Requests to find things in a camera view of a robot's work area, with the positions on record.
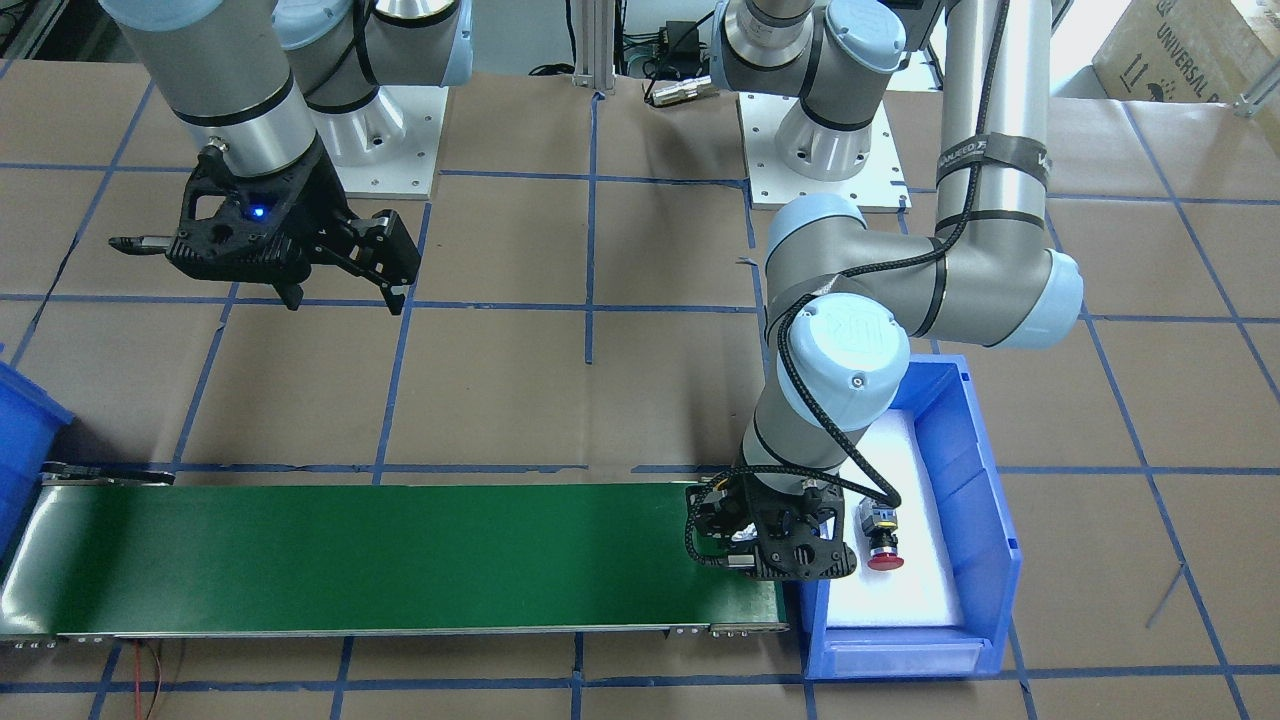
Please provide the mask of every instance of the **blue plastic bin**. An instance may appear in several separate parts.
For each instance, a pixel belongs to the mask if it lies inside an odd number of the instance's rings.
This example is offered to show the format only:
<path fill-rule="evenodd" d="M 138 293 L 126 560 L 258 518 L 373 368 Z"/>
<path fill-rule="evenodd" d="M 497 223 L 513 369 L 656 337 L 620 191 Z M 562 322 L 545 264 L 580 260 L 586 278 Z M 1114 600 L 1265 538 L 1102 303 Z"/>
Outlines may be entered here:
<path fill-rule="evenodd" d="M 0 363 L 0 557 L 20 529 L 40 465 L 72 414 Z"/>
<path fill-rule="evenodd" d="M 805 676 L 993 675 L 1004 660 L 1023 556 L 964 357 L 913 355 L 892 409 L 915 415 L 916 442 L 937 500 L 964 624 L 828 628 L 829 584 L 804 583 Z"/>

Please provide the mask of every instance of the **light blue joint cap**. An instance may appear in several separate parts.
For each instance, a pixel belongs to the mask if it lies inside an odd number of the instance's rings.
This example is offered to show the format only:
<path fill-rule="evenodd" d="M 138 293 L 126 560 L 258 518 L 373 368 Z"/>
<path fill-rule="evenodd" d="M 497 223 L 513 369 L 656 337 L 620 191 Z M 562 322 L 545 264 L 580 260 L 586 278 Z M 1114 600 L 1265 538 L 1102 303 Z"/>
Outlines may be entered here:
<path fill-rule="evenodd" d="M 1084 278 L 1070 255 L 1047 250 L 1052 258 L 1048 282 L 1018 329 L 992 347 L 1053 347 L 1071 332 L 1084 302 Z"/>
<path fill-rule="evenodd" d="M 723 36 L 724 36 L 724 9 L 728 8 L 728 0 L 719 0 L 716 3 L 716 17 L 712 18 L 712 44 L 710 44 L 710 74 L 712 85 L 721 90 L 733 90 L 728 86 L 728 77 L 724 74 L 724 54 L 723 54 Z"/>
<path fill-rule="evenodd" d="M 297 50 L 324 37 L 349 10 L 351 0 L 276 0 L 271 27 L 282 47 Z"/>
<path fill-rule="evenodd" d="M 458 0 L 458 26 L 453 35 L 453 47 L 449 49 L 449 63 L 444 65 L 444 79 L 440 87 L 466 85 L 471 81 L 475 65 L 475 51 L 471 45 L 471 0 Z"/>
<path fill-rule="evenodd" d="M 97 0 L 116 23 L 143 32 L 170 32 L 196 24 L 223 0 Z"/>
<path fill-rule="evenodd" d="M 892 73 L 902 61 L 906 28 L 877 0 L 832 0 L 827 27 L 850 58 L 878 73 Z"/>
<path fill-rule="evenodd" d="M 858 205 L 854 205 L 840 195 L 818 192 L 814 195 L 803 195 L 787 202 L 773 217 L 773 223 L 769 224 L 769 252 L 764 256 L 764 263 L 768 264 L 773 251 L 782 245 L 783 240 L 791 237 L 791 233 L 809 223 L 835 217 L 852 218 L 863 228 L 867 227 L 867 220 L 863 218 L 863 211 L 858 209 Z"/>
<path fill-rule="evenodd" d="M 845 432 L 865 428 L 888 410 L 910 364 L 906 331 L 870 297 L 833 292 L 804 306 L 791 325 L 791 356 L 805 387 Z M 782 395 L 818 425 L 777 363 Z"/>

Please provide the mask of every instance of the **conveyor belt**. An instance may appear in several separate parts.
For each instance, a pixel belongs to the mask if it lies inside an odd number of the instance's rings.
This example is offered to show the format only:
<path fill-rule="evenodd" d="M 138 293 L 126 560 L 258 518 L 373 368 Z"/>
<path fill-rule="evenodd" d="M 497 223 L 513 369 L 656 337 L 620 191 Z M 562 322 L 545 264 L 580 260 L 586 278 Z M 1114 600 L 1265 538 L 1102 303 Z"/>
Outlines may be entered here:
<path fill-rule="evenodd" d="M 699 568 L 684 484 L 51 487 L 0 635 L 783 629 L 781 592 Z"/>

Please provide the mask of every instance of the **red button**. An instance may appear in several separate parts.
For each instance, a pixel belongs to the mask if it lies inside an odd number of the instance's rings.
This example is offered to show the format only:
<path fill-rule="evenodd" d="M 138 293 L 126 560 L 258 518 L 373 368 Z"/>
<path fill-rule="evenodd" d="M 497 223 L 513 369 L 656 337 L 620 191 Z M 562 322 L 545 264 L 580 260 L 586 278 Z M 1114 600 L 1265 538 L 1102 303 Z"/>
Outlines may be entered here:
<path fill-rule="evenodd" d="M 867 561 L 867 566 L 870 568 L 872 570 L 881 570 L 881 571 L 897 570 L 899 568 L 902 566 L 904 562 L 906 561 L 899 557 L 897 553 L 877 552 L 876 555 L 872 556 L 870 560 Z"/>

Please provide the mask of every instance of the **brown paper floor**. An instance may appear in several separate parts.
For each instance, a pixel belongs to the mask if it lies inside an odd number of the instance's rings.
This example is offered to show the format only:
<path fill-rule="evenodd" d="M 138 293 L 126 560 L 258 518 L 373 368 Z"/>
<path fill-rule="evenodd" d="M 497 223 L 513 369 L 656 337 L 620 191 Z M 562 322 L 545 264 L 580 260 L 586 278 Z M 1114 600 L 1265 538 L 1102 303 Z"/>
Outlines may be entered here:
<path fill-rule="evenodd" d="M 79 418 L 59 456 L 180 483 L 722 465 L 763 377 L 742 259 L 771 214 L 746 206 L 731 97 L 658 111 L 621 82 L 454 91 L 435 202 L 385 204 L 424 247 L 392 318 L 330 268 L 291 314 L 113 254 L 172 232 L 188 138 L 138 67 L 5 64 L 0 360 Z M 887 106 L 915 209 L 870 222 L 928 232 L 941 97 Z M 1280 161 L 1222 108 L 1055 100 L 1051 124 L 1075 332 L 913 343 L 968 356 L 1025 553 L 1000 676 L 812 685 L 792 634 L 188 641 L 164 643 L 154 717 L 1280 717 Z M 0 716 L 131 717 L 132 678 L 123 643 L 3 650 Z"/>

